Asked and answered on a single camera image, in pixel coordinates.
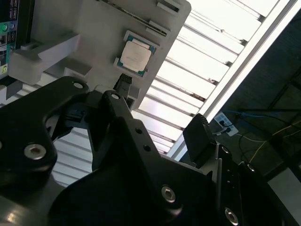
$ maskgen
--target power outlet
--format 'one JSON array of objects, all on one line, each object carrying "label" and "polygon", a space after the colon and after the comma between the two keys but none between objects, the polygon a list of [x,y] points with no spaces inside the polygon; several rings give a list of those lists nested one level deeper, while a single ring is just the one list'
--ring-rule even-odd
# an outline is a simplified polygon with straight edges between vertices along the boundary
[{"label": "power outlet", "polygon": [[[224,113],[219,113],[219,114],[217,114],[217,115],[214,117],[214,120],[215,120],[222,128],[225,128],[225,127],[222,126],[222,125],[220,124],[221,121],[224,122],[224,125],[225,125],[225,126],[232,125],[232,122],[225,116]],[[234,125],[229,126],[228,128],[231,129],[231,131],[227,133],[230,137],[238,133],[238,129],[237,129]]]}]

